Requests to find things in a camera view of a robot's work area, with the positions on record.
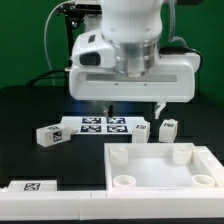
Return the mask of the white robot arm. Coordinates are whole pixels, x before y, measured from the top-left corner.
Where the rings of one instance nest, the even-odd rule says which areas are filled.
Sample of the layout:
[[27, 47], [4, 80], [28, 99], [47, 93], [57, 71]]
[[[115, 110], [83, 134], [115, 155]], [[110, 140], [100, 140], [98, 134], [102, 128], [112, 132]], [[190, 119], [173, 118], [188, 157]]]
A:
[[164, 0], [99, 0], [95, 30], [78, 36], [72, 50], [69, 91], [77, 100], [154, 102], [159, 115], [168, 102], [195, 94], [195, 53], [159, 52]]

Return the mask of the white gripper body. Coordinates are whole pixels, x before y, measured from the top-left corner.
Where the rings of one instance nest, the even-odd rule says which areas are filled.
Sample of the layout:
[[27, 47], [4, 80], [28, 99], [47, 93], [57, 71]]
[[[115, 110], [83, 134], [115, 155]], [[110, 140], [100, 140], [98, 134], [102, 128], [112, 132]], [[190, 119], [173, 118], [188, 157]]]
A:
[[195, 93], [201, 58], [184, 48], [162, 54], [157, 43], [117, 42], [115, 66], [77, 66], [72, 62], [69, 91], [77, 100], [188, 102]]

